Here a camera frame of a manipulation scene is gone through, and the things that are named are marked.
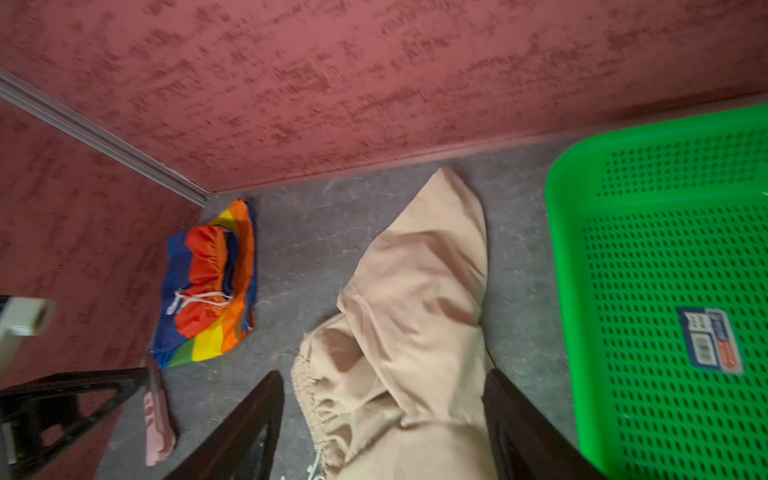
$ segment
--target beige pants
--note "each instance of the beige pants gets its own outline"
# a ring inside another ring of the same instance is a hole
[[[370,245],[292,377],[326,478],[497,478],[478,317],[488,275],[475,195],[441,168]]]

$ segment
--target green plastic basket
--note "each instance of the green plastic basket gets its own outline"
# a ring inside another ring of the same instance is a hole
[[[582,141],[546,199],[582,453],[768,478],[768,105]]]

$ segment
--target white drawstring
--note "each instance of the white drawstring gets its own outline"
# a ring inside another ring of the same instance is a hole
[[[215,305],[215,306],[227,306],[232,302],[232,296],[231,295],[224,295],[223,292],[206,292],[206,293],[195,293],[194,295],[184,295],[183,290],[176,290],[174,292],[174,295],[176,298],[174,298],[174,302],[165,310],[166,315],[174,315],[176,313],[179,313],[181,310],[184,310],[184,307],[189,305],[190,303],[194,302],[202,302],[202,303],[208,303],[209,305]],[[212,300],[206,300],[206,297],[209,296],[222,296],[227,299],[225,302],[214,302]]]
[[[315,463],[313,463],[306,469],[310,474],[310,476],[308,476],[306,480],[326,480],[326,478],[323,477],[323,473],[317,471],[319,464],[320,464],[320,452],[317,452],[317,455],[315,455]]]

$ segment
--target textured red wall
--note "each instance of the textured red wall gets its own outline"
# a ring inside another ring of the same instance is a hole
[[[14,0],[2,64],[211,190],[768,91],[765,0]]]
[[[58,302],[4,384],[139,366],[157,324],[165,240],[200,208],[4,101],[0,146],[0,293]],[[35,478],[92,478],[116,420]]]

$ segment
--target label sticker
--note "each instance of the label sticker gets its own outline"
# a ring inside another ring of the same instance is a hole
[[[700,369],[744,373],[728,314],[714,308],[678,308],[691,363]]]

